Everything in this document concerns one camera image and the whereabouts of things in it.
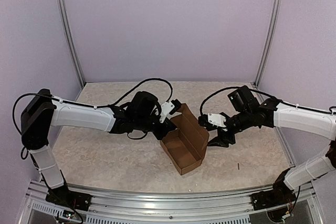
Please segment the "brown cardboard paper box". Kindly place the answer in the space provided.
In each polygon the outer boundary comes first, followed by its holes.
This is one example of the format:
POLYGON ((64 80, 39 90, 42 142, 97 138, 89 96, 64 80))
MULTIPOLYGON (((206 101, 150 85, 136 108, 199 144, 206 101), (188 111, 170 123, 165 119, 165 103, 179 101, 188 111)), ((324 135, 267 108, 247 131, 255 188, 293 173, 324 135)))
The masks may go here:
POLYGON ((183 103, 180 113, 171 118, 176 129, 169 132, 160 141, 178 173, 183 176, 201 166, 209 139, 209 133, 198 124, 198 119, 183 103))

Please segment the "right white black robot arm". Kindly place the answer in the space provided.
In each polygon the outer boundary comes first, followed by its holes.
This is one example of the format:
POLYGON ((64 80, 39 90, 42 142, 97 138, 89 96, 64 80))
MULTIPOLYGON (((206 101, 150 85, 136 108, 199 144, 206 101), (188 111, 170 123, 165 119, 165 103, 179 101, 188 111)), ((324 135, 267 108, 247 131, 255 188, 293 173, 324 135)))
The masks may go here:
POLYGON ((200 126, 217 131, 208 146, 229 147, 235 143, 237 133, 263 126, 308 132, 330 141, 320 154, 278 176, 268 194, 273 205, 293 197, 293 191, 301 185, 335 170, 335 107, 328 111, 318 110, 287 103, 272 95, 260 103, 253 95, 255 91, 247 86, 231 87, 230 90, 228 98, 237 112, 235 115, 201 112, 198 118, 200 126))

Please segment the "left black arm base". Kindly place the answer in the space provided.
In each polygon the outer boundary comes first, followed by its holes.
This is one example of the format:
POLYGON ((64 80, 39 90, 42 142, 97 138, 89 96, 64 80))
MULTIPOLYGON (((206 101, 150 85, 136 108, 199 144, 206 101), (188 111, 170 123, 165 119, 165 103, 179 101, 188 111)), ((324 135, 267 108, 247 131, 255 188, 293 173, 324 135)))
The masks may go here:
POLYGON ((91 199, 90 194, 71 191, 67 188, 49 189, 46 196, 47 202, 82 211, 89 210, 91 199))

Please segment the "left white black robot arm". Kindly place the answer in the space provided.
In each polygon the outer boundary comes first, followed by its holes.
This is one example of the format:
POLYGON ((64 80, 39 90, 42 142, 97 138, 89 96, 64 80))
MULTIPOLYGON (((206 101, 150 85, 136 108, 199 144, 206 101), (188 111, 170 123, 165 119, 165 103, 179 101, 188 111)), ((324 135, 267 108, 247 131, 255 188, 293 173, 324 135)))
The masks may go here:
POLYGON ((74 195, 68 189, 49 145, 48 134, 52 126, 81 127, 110 134, 151 132, 157 140, 162 140, 176 129, 168 116, 180 108, 179 100, 159 104, 158 98, 146 91, 137 92, 130 102, 121 106, 96 106, 63 100, 51 95, 48 89, 41 89, 33 94, 21 114, 22 144, 35 162, 49 193, 66 206, 73 201, 74 195))

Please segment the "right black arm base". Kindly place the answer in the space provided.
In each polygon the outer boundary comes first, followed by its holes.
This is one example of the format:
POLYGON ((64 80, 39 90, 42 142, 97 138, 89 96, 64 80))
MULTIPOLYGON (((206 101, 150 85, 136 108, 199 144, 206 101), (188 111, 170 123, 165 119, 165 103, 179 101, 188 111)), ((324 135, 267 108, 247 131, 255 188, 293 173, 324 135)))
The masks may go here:
POLYGON ((296 195, 289 189, 273 188, 254 193, 250 198, 254 210, 261 210, 293 202, 296 200, 296 195))

